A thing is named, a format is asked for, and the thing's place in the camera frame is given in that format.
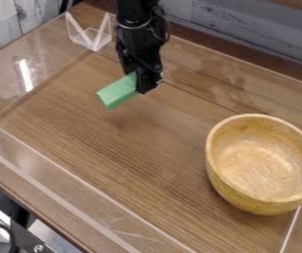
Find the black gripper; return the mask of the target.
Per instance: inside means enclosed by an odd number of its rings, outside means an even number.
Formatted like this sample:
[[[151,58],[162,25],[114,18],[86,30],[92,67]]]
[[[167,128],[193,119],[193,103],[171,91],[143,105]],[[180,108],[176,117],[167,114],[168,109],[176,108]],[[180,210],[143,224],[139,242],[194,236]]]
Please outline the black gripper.
[[[136,70],[136,91],[146,94],[162,82],[160,48],[170,39],[170,23],[166,18],[150,18],[139,24],[119,19],[116,35],[124,73]]]

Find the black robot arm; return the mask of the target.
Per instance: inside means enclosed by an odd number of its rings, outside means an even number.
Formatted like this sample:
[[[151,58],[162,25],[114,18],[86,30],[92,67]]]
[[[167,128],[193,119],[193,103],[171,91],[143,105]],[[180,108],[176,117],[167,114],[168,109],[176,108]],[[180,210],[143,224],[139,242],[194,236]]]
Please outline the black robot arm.
[[[170,41],[170,22],[159,0],[118,0],[116,51],[136,91],[146,94],[162,81],[160,49]]]

